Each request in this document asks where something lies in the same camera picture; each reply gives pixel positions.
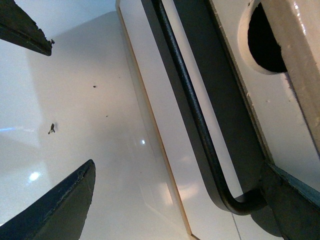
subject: white panel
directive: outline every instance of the white panel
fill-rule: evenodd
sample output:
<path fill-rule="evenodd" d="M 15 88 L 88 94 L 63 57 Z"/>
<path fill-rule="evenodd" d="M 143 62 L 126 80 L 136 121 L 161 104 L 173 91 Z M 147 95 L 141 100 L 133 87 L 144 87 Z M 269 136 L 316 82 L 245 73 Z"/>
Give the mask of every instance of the white panel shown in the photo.
<path fill-rule="evenodd" d="M 239 239 L 231 213 L 206 191 L 142 3 L 121 0 L 120 10 L 192 233 L 201 240 Z"/>
<path fill-rule="evenodd" d="M 114 1 L 18 4 L 55 44 L 47 57 L 0 41 L 0 225 L 93 159 L 81 240 L 187 240 Z"/>

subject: black metal handle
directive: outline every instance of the black metal handle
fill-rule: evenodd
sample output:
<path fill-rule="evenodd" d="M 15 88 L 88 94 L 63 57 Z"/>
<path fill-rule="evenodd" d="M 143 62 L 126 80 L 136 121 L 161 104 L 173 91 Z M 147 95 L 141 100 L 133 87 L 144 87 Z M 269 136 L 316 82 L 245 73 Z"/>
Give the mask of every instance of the black metal handle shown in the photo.
<path fill-rule="evenodd" d="M 236 215 L 248 215 L 263 208 L 267 205 L 267 202 L 262 196 L 260 189 L 250 190 L 244 193 L 242 196 L 237 197 L 237 199 L 232 196 L 164 5 L 161 0 L 151 0 L 151 2 L 181 81 L 188 106 L 191 110 L 192 117 L 195 122 L 197 132 L 200 136 L 201 144 L 217 188 L 217 192 L 224 205 L 224 207 L 218 207 L 228 210 Z"/>

